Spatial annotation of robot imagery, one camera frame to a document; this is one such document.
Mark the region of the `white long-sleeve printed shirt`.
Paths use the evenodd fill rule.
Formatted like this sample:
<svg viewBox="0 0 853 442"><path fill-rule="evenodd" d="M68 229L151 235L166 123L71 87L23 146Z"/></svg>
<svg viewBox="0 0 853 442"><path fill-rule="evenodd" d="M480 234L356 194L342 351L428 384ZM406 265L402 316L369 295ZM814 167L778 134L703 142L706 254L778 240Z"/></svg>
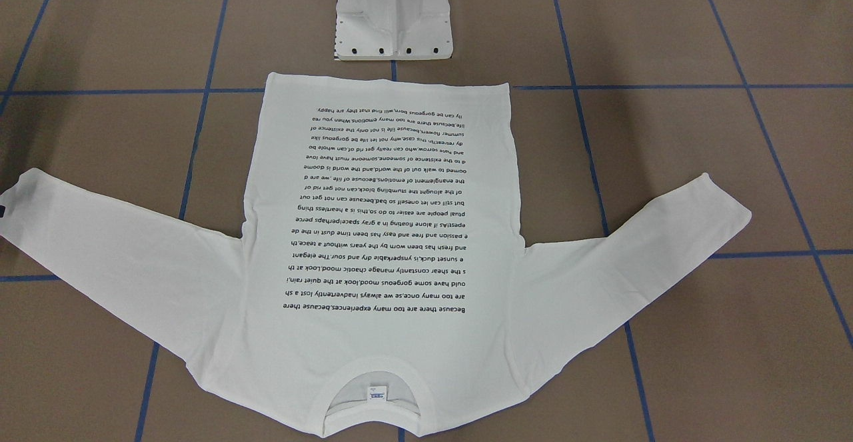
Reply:
<svg viewBox="0 0 853 442"><path fill-rule="evenodd" d="M210 393L423 436L524 401L750 221L707 174L603 238L527 247L520 205L508 85L271 73L241 237L40 169L2 236Z"/></svg>

